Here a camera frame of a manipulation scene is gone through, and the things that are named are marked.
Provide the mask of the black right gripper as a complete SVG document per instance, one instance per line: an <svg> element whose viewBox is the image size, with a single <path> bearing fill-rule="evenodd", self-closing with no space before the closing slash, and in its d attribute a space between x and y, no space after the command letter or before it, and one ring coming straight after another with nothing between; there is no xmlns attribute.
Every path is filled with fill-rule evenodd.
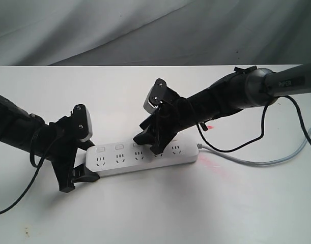
<svg viewBox="0 0 311 244"><path fill-rule="evenodd" d="M195 125L195 117L186 99L167 86L158 108L141 122L142 131L134 136L138 145L151 145L153 154L164 152L179 131Z"/></svg>

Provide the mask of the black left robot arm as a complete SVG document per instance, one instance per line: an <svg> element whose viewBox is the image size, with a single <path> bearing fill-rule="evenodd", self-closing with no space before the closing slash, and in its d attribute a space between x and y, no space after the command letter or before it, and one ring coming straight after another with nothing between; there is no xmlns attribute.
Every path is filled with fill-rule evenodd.
<svg viewBox="0 0 311 244"><path fill-rule="evenodd" d="M59 190L69 193L77 182L95 182L99 175L85 164L75 166L78 149L94 146L92 123L84 104L75 105L70 116L48 124L0 95L0 142L51 161Z"/></svg>

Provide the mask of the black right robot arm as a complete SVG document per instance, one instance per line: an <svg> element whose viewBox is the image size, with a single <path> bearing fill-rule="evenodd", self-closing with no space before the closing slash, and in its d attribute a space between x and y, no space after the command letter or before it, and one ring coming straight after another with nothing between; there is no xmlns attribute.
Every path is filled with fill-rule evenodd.
<svg viewBox="0 0 311 244"><path fill-rule="evenodd" d="M197 94L184 98L156 79L144 102L149 116L139 125L142 131L133 140L149 145L158 155L178 132L196 126L199 133L207 131L206 122L227 117L247 108L263 107L261 134L242 144L245 147L263 138L268 106L278 98L311 93L311 63L280 72L252 66L235 67L230 73Z"/></svg>

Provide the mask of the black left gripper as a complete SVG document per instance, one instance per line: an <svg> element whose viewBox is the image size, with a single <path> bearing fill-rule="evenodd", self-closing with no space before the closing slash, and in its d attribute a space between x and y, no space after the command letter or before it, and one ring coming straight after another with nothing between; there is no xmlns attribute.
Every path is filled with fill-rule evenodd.
<svg viewBox="0 0 311 244"><path fill-rule="evenodd" d="M69 193L75 189L74 183L98 181L99 174L89 170L85 164L74 167L78 138L73 114L64 116L56 122L50 122L48 125L54 132L48 159L51 160L59 190ZM95 144L91 140L80 142L82 150L88 150L92 146Z"/></svg>

